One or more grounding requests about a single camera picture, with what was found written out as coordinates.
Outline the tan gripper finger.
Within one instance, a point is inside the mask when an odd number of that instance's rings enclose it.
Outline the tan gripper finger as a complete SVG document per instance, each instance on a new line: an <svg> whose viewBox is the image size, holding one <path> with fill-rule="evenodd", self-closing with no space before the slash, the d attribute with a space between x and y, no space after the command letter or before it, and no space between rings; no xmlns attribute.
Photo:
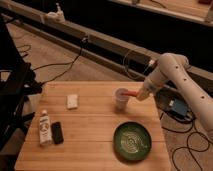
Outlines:
<svg viewBox="0 0 213 171"><path fill-rule="evenodd" d="M137 96L136 96L136 99L139 100L139 101L143 101L145 100L146 98L148 97L148 95L144 92L142 93L139 93Z"/></svg>

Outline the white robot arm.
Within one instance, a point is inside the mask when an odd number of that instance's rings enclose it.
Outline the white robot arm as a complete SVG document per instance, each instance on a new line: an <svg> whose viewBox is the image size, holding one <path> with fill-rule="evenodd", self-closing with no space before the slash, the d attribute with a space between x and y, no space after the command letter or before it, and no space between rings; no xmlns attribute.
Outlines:
<svg viewBox="0 0 213 171"><path fill-rule="evenodd" d="M156 68L145 78L136 98L146 99L171 81L190 106L210 139L213 139L213 98L211 98L186 72L186 56L164 53L157 60Z"/></svg>

